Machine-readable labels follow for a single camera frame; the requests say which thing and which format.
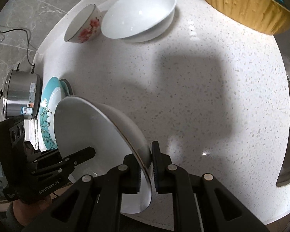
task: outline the gray marble floor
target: gray marble floor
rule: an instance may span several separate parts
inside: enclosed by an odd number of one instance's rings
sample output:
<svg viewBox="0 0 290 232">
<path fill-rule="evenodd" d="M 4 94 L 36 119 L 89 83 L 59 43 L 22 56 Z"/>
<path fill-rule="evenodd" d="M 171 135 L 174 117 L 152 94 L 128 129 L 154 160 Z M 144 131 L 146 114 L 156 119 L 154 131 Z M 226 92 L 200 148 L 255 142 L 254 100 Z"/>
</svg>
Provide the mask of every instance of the gray marble floor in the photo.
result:
<svg viewBox="0 0 290 232">
<path fill-rule="evenodd" d="M 0 29 L 24 27 L 31 31 L 29 59 L 56 23 L 80 0 L 9 0 L 0 12 Z M 20 62 L 20 69 L 30 70 L 26 59 L 26 34 L 16 31 L 5 34 L 0 43 L 0 89 L 10 69 Z M 2 121 L 0 100 L 0 121 Z"/>
</svg>

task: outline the barcode sticker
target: barcode sticker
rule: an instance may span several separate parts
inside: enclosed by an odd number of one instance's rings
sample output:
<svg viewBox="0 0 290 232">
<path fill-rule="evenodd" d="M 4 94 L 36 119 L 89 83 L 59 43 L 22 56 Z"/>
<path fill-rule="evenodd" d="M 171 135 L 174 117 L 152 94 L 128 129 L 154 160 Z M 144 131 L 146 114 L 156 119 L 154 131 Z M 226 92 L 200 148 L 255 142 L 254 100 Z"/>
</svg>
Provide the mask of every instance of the barcode sticker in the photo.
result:
<svg viewBox="0 0 290 232">
<path fill-rule="evenodd" d="M 34 92 L 30 92 L 29 93 L 29 100 L 27 103 L 27 107 L 33 107 L 34 106 L 34 98 L 35 98 L 36 94 Z"/>
<path fill-rule="evenodd" d="M 22 107 L 22 114 L 23 115 L 31 115 L 33 108 L 31 107 Z"/>
<path fill-rule="evenodd" d="M 31 83 L 30 84 L 29 92 L 34 92 L 35 91 L 35 88 L 36 88 L 36 84 L 35 83 Z"/>
</svg>

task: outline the red floral pattern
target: red floral pattern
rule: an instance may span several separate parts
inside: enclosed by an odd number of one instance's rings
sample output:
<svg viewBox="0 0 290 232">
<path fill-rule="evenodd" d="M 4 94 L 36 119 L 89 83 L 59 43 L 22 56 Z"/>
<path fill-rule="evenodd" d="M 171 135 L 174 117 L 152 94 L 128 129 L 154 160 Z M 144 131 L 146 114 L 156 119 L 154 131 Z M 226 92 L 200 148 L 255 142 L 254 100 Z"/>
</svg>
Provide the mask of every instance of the red floral pattern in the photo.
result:
<svg viewBox="0 0 290 232">
<path fill-rule="evenodd" d="M 97 33 L 98 28 L 100 27 L 100 20 L 96 17 L 95 19 L 90 20 L 88 28 L 85 28 L 81 31 L 78 38 L 81 43 L 89 40 L 93 33 Z"/>
</svg>

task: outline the person's hand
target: person's hand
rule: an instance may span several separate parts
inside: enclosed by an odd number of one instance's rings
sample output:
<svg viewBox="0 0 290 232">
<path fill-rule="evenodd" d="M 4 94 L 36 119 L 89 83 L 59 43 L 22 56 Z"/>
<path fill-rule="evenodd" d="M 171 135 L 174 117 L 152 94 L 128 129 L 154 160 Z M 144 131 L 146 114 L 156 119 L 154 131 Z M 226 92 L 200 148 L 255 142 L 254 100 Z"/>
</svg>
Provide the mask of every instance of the person's hand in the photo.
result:
<svg viewBox="0 0 290 232">
<path fill-rule="evenodd" d="M 26 227 L 39 214 L 47 209 L 50 204 L 52 204 L 52 198 L 50 195 L 29 205 L 23 203 L 21 200 L 16 200 L 13 201 L 14 216 L 20 225 Z"/>
</svg>

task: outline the stainless steel pot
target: stainless steel pot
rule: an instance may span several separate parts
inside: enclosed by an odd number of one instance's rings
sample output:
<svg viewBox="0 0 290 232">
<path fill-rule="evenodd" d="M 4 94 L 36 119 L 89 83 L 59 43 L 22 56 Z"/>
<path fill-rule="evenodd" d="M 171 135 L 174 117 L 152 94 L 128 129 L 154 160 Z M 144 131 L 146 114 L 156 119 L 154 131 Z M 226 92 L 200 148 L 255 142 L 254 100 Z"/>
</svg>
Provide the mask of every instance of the stainless steel pot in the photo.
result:
<svg viewBox="0 0 290 232">
<path fill-rule="evenodd" d="M 12 69 L 6 78 L 0 98 L 5 118 L 24 115 L 25 119 L 36 117 L 41 101 L 41 78 L 38 74 Z"/>
</svg>

